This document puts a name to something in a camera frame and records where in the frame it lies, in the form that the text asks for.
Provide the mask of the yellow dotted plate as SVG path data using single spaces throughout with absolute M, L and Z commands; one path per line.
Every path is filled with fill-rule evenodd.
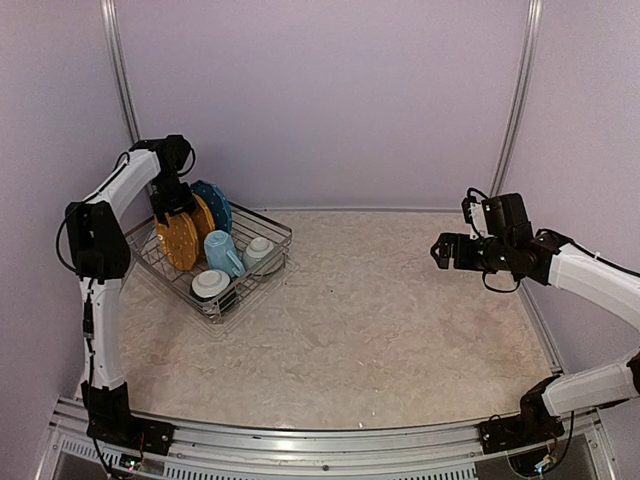
M 193 198 L 195 200 L 196 207 L 191 213 L 191 219 L 194 223 L 198 238 L 198 260 L 203 261 L 206 259 L 204 243 L 206 237 L 215 230 L 215 223 L 206 202 L 196 193 L 193 193 Z
M 155 215 L 160 247 L 169 263 L 179 271 L 191 271 L 200 253 L 194 222 L 187 213 Z

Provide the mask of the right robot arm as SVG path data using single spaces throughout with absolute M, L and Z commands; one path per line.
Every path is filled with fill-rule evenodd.
M 509 273 L 531 285 L 568 370 L 523 395 L 511 423 L 518 442 L 535 442 L 572 411 L 638 399 L 638 275 L 548 229 L 484 238 L 443 233 L 430 254 L 441 269 Z

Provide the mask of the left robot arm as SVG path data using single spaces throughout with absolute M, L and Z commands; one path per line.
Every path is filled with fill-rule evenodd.
M 80 281 L 85 338 L 85 380 L 81 384 L 85 408 L 104 410 L 99 424 L 121 445 L 140 434 L 137 418 L 128 407 L 126 381 L 121 367 L 117 333 L 117 307 L 131 250 L 120 220 L 135 197 L 150 185 L 156 219 L 190 219 L 196 201 L 187 183 L 187 160 L 195 156 L 180 134 L 140 140 L 123 152 L 113 172 L 87 197 L 67 205 L 56 234 L 67 233 L 71 261 L 61 264 Z

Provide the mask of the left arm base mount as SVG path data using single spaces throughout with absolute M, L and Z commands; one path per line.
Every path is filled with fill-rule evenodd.
M 84 381 L 81 391 L 90 438 L 142 453 L 168 455 L 175 427 L 168 422 L 134 416 L 127 383 L 110 390 L 89 386 Z

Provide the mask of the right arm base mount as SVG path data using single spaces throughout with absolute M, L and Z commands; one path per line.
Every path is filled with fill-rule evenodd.
M 518 449 L 561 437 L 565 433 L 562 420 L 548 412 L 542 399 L 546 388 L 559 378 L 553 375 L 531 387 L 520 399 L 518 414 L 492 415 L 480 422 L 477 429 L 483 453 Z

